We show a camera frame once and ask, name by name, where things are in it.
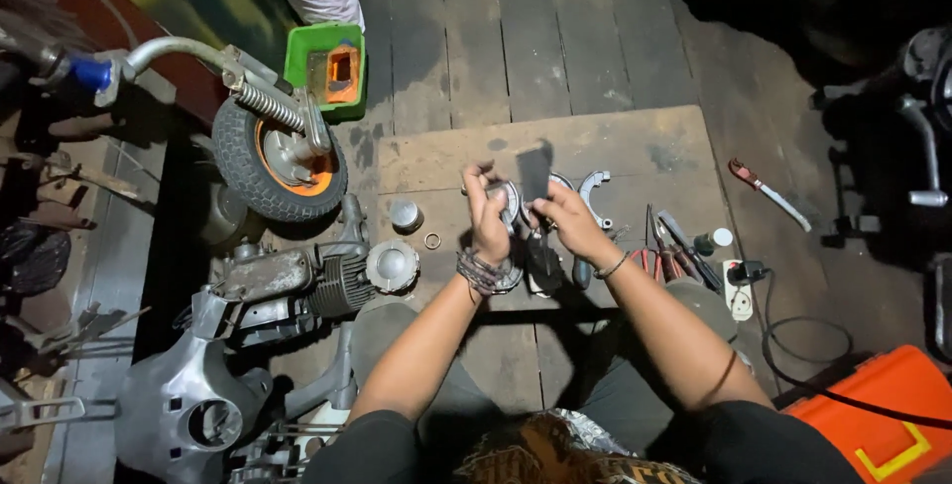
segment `plug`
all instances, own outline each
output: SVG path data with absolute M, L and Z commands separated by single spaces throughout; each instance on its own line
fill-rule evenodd
M 752 285 L 766 278 L 769 272 L 760 261 L 742 261 L 727 269 L 727 281 L 734 286 Z

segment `hand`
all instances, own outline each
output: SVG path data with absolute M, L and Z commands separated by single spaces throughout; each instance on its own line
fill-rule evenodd
M 506 190 L 497 188 L 490 198 L 485 195 L 486 185 L 501 180 L 492 165 L 493 161 L 470 165 L 463 171 L 463 184 L 470 198 L 473 249 L 477 257 L 498 267 L 509 256 L 509 231 L 499 217 L 506 209 Z
M 534 200 L 532 209 L 556 223 L 559 240 L 569 251 L 588 260 L 598 270 L 618 262 L 623 252 L 595 223 L 586 202 L 575 190 L 549 181 L 548 197 L 551 201 Z

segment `shock absorber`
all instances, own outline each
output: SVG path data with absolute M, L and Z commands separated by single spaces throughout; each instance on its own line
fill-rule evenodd
M 274 118 L 298 132 L 303 132 L 303 118 L 301 114 L 292 111 L 287 105 L 278 102 L 264 91 L 245 82 L 235 97 L 242 105 L 258 113 Z

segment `green plastic basket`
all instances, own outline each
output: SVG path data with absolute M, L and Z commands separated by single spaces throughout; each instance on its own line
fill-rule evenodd
M 330 21 L 310 27 L 294 28 L 288 34 L 288 52 L 285 54 L 285 79 L 295 88 L 307 83 L 307 55 L 311 52 L 330 52 L 348 40 L 360 52 L 360 74 L 357 77 L 357 99 L 349 103 L 320 105 L 324 118 L 331 122 L 355 120 L 366 112 L 363 80 L 366 78 L 366 50 L 360 25 Z

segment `black cloth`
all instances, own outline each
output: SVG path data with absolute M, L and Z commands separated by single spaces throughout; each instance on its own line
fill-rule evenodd
M 526 421 L 532 426 L 516 425 L 501 433 L 508 444 L 491 439 L 493 432 L 487 434 L 468 458 L 470 467 L 457 472 L 455 480 L 583 484 L 618 481 L 617 475 L 624 474 L 646 484 L 698 482 L 695 478 L 711 484 L 863 483 L 818 431 L 751 402 L 725 402 L 697 415 L 697 434 L 703 445 L 699 466 L 706 468 L 706 474 L 695 478 L 680 468 L 634 456 L 577 449 L 577 442 L 565 441 L 564 429 L 540 428 L 558 422 L 556 417 L 537 416 L 542 418 Z M 411 421 L 394 412 L 375 412 L 354 421 L 336 442 L 318 451 L 302 482 L 419 482 L 419 455 Z

